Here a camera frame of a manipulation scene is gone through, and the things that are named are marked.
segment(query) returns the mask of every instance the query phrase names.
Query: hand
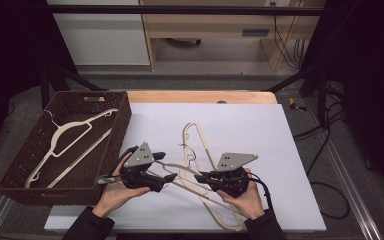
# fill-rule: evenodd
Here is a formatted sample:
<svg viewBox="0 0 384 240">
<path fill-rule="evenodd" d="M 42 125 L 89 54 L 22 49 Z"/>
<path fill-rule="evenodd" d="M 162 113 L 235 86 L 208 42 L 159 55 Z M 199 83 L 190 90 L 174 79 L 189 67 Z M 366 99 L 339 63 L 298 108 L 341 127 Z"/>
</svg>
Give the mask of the hand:
<svg viewBox="0 0 384 240">
<path fill-rule="evenodd" d="M 130 157 L 130 154 L 127 154 L 118 164 L 117 168 L 114 170 L 113 175 L 118 176 L 120 174 L 120 169 L 122 168 L 124 162 Z M 142 196 L 143 194 L 151 191 L 148 187 L 129 189 L 124 186 L 123 182 L 120 180 L 120 177 L 117 177 L 115 183 L 108 183 L 104 189 L 101 199 L 98 204 L 92 210 L 92 212 L 101 218 L 106 218 L 115 209 L 123 206 L 127 201 L 134 197 Z"/>
<path fill-rule="evenodd" d="M 248 173 L 251 172 L 248 168 L 245 168 L 245 171 Z M 247 191 L 238 198 L 234 198 L 221 190 L 217 191 L 217 194 L 223 199 L 223 202 L 235 206 L 239 212 L 248 219 L 254 220 L 264 215 L 263 203 L 261 202 L 258 187 L 255 182 L 250 181 Z"/>
</svg>

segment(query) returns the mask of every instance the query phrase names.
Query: wicker basket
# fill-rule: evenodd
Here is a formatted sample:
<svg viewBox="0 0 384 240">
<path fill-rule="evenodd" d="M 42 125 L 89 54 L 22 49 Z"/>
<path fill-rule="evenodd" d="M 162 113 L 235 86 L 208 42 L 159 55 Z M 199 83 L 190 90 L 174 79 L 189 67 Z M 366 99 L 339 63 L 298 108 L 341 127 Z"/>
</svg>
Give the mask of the wicker basket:
<svg viewBox="0 0 384 240">
<path fill-rule="evenodd" d="M 84 121 L 117 108 L 111 116 L 93 122 L 92 129 L 60 157 L 51 156 L 40 170 L 39 179 L 25 188 L 25 182 L 44 158 L 58 126 Z M 0 182 L 0 193 L 24 205 L 94 205 L 98 202 L 98 176 L 109 174 L 118 162 L 119 151 L 132 115 L 127 92 L 58 92 L 33 127 L 16 158 Z M 54 153 L 60 153 L 88 128 L 66 130 Z M 81 156 L 108 129 L 111 133 L 53 188 L 47 186 Z"/>
</svg>

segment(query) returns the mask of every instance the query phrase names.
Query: person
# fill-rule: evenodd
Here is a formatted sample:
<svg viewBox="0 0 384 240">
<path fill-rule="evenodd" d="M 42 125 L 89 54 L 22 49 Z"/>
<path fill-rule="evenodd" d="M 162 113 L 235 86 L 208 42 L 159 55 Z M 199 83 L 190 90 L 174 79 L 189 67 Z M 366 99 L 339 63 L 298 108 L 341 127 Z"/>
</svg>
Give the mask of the person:
<svg viewBox="0 0 384 240">
<path fill-rule="evenodd" d="M 113 175 L 117 175 L 123 163 L 129 158 L 126 155 L 117 166 Z M 73 225 L 64 234 L 62 240 L 103 240 L 108 237 L 114 226 L 114 221 L 108 215 L 123 206 L 134 197 L 139 197 L 150 189 L 148 187 L 129 189 L 123 182 L 107 184 L 99 202 L 94 208 L 88 206 L 79 215 Z M 225 203 L 234 205 L 247 218 L 245 226 L 252 240 L 282 240 L 286 236 L 280 228 L 276 216 L 271 209 L 264 210 L 258 192 L 257 184 L 250 181 L 248 189 L 238 198 L 233 198 L 223 191 L 217 194 Z"/>
</svg>

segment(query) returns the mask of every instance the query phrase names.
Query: white table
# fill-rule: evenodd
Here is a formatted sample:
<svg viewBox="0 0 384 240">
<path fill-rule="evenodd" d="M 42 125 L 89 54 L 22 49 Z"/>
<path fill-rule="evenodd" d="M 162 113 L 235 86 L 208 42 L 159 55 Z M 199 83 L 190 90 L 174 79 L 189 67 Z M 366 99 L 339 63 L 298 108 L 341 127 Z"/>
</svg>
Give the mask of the white table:
<svg viewBox="0 0 384 240">
<path fill-rule="evenodd" d="M 164 162 L 180 163 L 183 127 L 197 121 L 216 161 L 223 152 L 258 154 L 259 158 L 245 167 L 267 184 L 277 219 L 285 232 L 326 230 L 281 105 L 131 103 L 131 108 L 133 115 L 120 153 L 146 141 L 153 152 L 166 152 Z M 210 171 L 198 138 L 191 128 L 189 146 L 196 152 L 202 170 Z M 150 169 L 168 174 L 157 164 Z M 267 207 L 264 191 L 261 187 L 259 190 Z M 215 193 L 209 196 L 220 200 Z M 214 208 L 225 222 L 234 223 L 233 214 L 218 206 Z M 66 231 L 83 209 L 84 206 L 54 206 L 45 229 Z M 160 193 L 151 192 L 130 200 L 110 218 L 116 222 L 113 230 L 116 232 L 224 231 L 197 196 L 173 184 Z"/>
</svg>

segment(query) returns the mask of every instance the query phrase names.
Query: black clamp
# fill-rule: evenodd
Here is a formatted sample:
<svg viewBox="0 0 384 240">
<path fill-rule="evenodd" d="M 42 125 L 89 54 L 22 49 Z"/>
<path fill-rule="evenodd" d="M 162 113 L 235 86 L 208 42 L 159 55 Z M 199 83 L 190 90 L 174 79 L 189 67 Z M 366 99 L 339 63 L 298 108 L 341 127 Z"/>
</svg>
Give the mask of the black clamp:
<svg viewBox="0 0 384 240">
<path fill-rule="evenodd" d="M 222 190 L 230 196 L 237 198 L 248 189 L 248 173 L 243 167 L 226 172 L 200 172 L 202 175 L 194 175 L 199 183 L 208 184 L 216 192 Z"/>
<path fill-rule="evenodd" d="M 129 148 L 120 159 L 123 159 L 128 153 L 132 153 L 132 155 L 124 162 L 120 170 L 121 181 L 127 188 L 149 187 L 151 191 L 160 192 L 164 184 L 172 182 L 177 176 L 174 173 L 162 178 L 146 172 L 153 162 L 165 157 L 164 152 L 152 153 L 146 142 L 139 147 Z"/>
<path fill-rule="evenodd" d="M 237 198 L 248 189 L 248 173 L 243 165 L 258 158 L 256 154 L 223 153 L 216 171 L 200 172 L 194 175 L 199 183 L 208 184 L 216 192 L 222 190 L 230 196 Z"/>
</svg>

